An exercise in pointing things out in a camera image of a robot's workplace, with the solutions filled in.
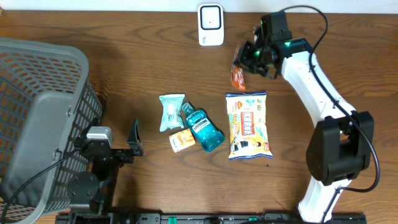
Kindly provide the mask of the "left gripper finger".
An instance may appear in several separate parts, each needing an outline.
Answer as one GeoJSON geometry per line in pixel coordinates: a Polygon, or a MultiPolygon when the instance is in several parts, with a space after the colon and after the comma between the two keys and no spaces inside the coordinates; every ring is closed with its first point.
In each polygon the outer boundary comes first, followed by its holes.
{"type": "Polygon", "coordinates": [[[93,120],[88,124],[88,126],[79,134],[79,138],[85,139],[90,128],[92,126],[97,126],[98,123],[99,123],[99,118],[98,117],[93,118],[93,120]]]}
{"type": "Polygon", "coordinates": [[[143,151],[142,141],[139,135],[139,122],[137,119],[134,120],[131,131],[127,138],[127,143],[129,144],[129,148],[133,151],[143,151]]]}

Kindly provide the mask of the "red brown snack wrapper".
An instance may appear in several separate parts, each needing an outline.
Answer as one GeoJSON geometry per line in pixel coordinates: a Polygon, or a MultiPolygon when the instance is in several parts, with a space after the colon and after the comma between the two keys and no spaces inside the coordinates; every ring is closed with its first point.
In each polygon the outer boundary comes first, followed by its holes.
{"type": "Polygon", "coordinates": [[[239,53],[239,45],[236,47],[234,53],[234,59],[231,66],[231,84],[238,90],[246,91],[246,86],[244,83],[243,70],[238,65],[238,53],[239,53]]]}

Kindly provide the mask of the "mint green wipes pack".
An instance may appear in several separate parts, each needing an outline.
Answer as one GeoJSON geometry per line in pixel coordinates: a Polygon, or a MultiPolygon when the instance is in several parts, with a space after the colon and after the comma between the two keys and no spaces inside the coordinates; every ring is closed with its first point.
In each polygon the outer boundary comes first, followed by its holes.
{"type": "Polygon", "coordinates": [[[160,132],[167,129],[183,128],[184,123],[181,116],[182,104],[185,94],[160,95],[159,100],[163,106],[162,118],[160,122],[160,132]]]}

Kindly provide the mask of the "small orange packet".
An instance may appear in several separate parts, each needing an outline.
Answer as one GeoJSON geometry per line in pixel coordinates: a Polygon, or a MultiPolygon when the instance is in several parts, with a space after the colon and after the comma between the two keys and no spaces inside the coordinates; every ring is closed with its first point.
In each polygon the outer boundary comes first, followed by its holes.
{"type": "Polygon", "coordinates": [[[169,136],[170,145],[174,153],[195,145],[195,138],[189,129],[184,129],[169,136]]]}

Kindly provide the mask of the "yellow snack bag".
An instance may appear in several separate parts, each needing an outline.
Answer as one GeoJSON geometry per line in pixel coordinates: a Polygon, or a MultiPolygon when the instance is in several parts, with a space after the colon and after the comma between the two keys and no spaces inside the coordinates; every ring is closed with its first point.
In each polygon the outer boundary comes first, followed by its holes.
{"type": "Polygon", "coordinates": [[[228,159],[273,158],[266,126],[266,91],[227,93],[228,159]]]}

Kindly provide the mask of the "teal Listerine mouthwash bottle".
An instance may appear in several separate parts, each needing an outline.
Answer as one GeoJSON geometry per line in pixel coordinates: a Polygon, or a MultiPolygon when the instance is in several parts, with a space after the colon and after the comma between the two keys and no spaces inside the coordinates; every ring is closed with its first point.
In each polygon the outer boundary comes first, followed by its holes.
{"type": "Polygon", "coordinates": [[[214,151],[223,143],[223,133],[203,110],[196,110],[190,102],[184,103],[182,110],[185,114],[185,124],[191,130],[195,139],[200,142],[205,152],[214,151]]]}

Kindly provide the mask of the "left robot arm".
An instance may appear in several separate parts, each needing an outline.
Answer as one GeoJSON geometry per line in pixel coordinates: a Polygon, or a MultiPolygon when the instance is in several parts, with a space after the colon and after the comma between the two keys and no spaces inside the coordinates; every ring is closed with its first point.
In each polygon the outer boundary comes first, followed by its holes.
{"type": "Polygon", "coordinates": [[[129,212],[113,208],[114,191],[120,168],[143,155],[139,122],[134,120],[127,138],[127,149],[113,149],[113,132],[100,126],[98,118],[75,138],[79,155],[92,163],[91,170],[74,175],[68,185],[70,213],[65,223],[126,223],[129,212]]]}

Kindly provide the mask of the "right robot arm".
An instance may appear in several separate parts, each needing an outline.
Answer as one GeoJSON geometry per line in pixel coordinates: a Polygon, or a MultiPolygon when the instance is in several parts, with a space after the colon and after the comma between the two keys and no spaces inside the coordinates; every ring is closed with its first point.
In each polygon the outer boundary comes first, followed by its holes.
{"type": "Polygon", "coordinates": [[[298,94],[315,127],[306,152],[311,180],[297,210],[305,223],[329,223],[344,191],[367,193],[380,180],[373,147],[374,120],[359,112],[331,84],[315,55],[315,46],[295,39],[285,10],[266,14],[254,28],[254,41],[238,51],[234,64],[266,77],[270,66],[298,94]]]}

